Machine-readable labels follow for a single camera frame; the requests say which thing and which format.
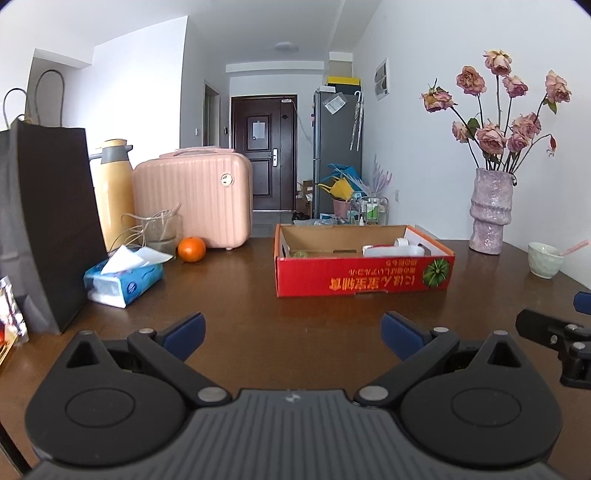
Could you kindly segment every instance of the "yellow thermos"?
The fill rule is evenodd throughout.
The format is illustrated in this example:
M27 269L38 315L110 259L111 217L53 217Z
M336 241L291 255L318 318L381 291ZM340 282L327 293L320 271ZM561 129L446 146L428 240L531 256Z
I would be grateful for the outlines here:
M135 226L133 218L123 216L124 213L135 214L133 168L127 156L133 147L121 138L107 140L101 145L101 153L89 157L90 160L101 158L100 165L93 169L93 180L107 251L119 248L131 235L126 231Z

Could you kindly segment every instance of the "pink suitcase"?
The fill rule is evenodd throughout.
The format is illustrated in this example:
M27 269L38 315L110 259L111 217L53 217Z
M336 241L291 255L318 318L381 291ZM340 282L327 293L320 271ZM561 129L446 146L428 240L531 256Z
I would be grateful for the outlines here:
M142 217L181 205L182 235L208 247L241 246L252 229L252 165L232 149L183 148L136 166L135 213Z

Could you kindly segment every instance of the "black paper bag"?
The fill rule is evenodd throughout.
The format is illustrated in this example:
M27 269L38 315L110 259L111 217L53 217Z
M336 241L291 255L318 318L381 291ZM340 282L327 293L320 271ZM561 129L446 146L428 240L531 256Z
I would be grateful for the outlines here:
M84 129L15 120L0 132L0 277L29 330L65 330L87 302L85 271L106 258Z

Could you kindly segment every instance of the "orange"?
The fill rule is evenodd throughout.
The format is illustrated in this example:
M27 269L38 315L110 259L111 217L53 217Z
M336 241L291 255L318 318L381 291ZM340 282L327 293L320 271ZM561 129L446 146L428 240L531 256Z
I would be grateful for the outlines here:
M198 262L205 257L205 242L196 236L183 238L178 245L178 255L185 262Z

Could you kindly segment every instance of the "white cup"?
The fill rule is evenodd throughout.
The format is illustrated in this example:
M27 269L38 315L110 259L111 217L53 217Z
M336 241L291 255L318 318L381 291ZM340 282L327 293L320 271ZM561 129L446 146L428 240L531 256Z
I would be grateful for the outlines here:
M554 277L564 263L560 250L551 245L532 242L528 245L527 260L530 270L540 278Z

